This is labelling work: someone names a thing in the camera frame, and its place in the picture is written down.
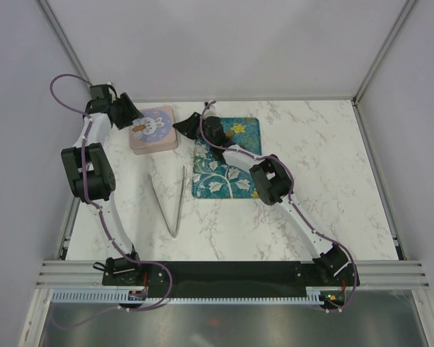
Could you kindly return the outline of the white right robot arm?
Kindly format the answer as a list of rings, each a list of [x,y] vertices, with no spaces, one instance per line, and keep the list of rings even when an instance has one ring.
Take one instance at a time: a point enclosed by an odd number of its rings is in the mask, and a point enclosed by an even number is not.
[[[211,155],[218,161],[247,172],[261,201],[276,207],[311,247],[312,261],[317,265],[317,279],[333,285],[341,279],[349,256],[339,243],[322,235],[307,217],[294,194],[294,177],[276,155],[258,155],[238,145],[224,131],[221,118],[193,113],[188,119],[173,124],[175,130],[191,140],[210,145]]]

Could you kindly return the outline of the metal serving tongs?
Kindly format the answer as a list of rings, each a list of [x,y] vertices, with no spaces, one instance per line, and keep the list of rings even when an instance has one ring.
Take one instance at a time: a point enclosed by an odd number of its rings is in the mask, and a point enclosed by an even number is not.
[[[148,181],[153,197],[156,199],[156,204],[165,223],[166,230],[172,239],[178,236],[182,220],[186,175],[187,169],[185,166],[182,166],[178,182],[171,188],[171,194],[166,196],[156,189],[156,181],[153,175],[151,173],[148,174]]]

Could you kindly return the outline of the pink box lid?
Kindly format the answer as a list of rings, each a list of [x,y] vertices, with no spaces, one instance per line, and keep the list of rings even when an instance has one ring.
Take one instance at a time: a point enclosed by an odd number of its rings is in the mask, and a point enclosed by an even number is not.
[[[171,106],[147,108],[141,110],[143,117],[133,122],[129,128],[131,142],[172,142],[177,139],[174,109]]]

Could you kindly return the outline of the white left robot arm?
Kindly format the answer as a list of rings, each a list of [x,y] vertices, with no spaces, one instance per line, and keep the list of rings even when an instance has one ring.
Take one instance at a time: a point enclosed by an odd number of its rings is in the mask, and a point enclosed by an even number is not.
[[[93,264],[103,273],[102,284],[133,286],[144,269],[116,209],[116,179],[103,144],[113,126],[129,127],[142,114],[110,84],[90,86],[90,97],[82,112],[82,132],[72,147],[61,151],[61,159],[72,194],[88,206],[106,245],[106,261]]]

